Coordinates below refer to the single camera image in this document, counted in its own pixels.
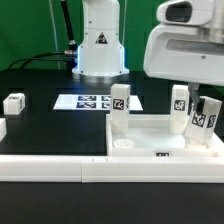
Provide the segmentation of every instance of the tall white block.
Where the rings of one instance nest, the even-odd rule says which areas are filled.
[[[130,85],[114,84],[111,87],[111,126],[113,133],[128,131]]]
[[[6,133],[5,118],[0,118],[0,141],[6,136]]]
[[[170,110],[169,130],[174,134],[182,134],[187,126],[189,106],[188,86],[174,85]]]
[[[198,114],[192,109],[185,136],[190,142],[195,140],[198,143],[206,144],[214,133],[222,102],[209,97],[201,98],[205,99],[203,111]]]
[[[12,93],[4,101],[4,114],[18,115],[25,107],[25,96],[23,93]]]

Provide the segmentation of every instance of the black table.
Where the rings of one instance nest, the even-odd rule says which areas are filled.
[[[131,93],[143,113],[169,113],[173,81],[130,75]],[[26,109],[7,118],[1,154],[106,155],[104,111],[54,111],[58,94],[109,94],[110,86],[80,83],[66,71],[0,73],[0,96],[26,95]],[[210,86],[201,95],[223,99]],[[224,136],[223,117],[217,134]],[[0,223],[187,223],[224,222],[223,184],[7,183],[0,184]]]

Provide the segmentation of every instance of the white plastic tray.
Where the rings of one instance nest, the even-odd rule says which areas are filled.
[[[107,115],[106,129],[108,154],[113,157],[221,157],[224,152],[224,144],[215,134],[206,148],[185,148],[184,136],[169,132],[169,115],[130,115],[126,134],[114,134]],[[128,139],[134,147],[116,147],[118,139]]]

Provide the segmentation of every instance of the paper with markers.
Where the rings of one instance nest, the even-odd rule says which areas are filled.
[[[60,94],[54,110],[110,110],[110,95]],[[130,96],[130,110],[143,110],[137,96]]]

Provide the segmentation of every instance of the white robot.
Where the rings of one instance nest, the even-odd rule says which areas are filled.
[[[148,76],[189,82],[194,109],[199,84],[224,86],[224,1],[171,0],[157,10],[144,59]]]
[[[75,79],[110,83],[127,77],[124,47],[119,42],[118,0],[83,0],[84,40],[78,47]]]

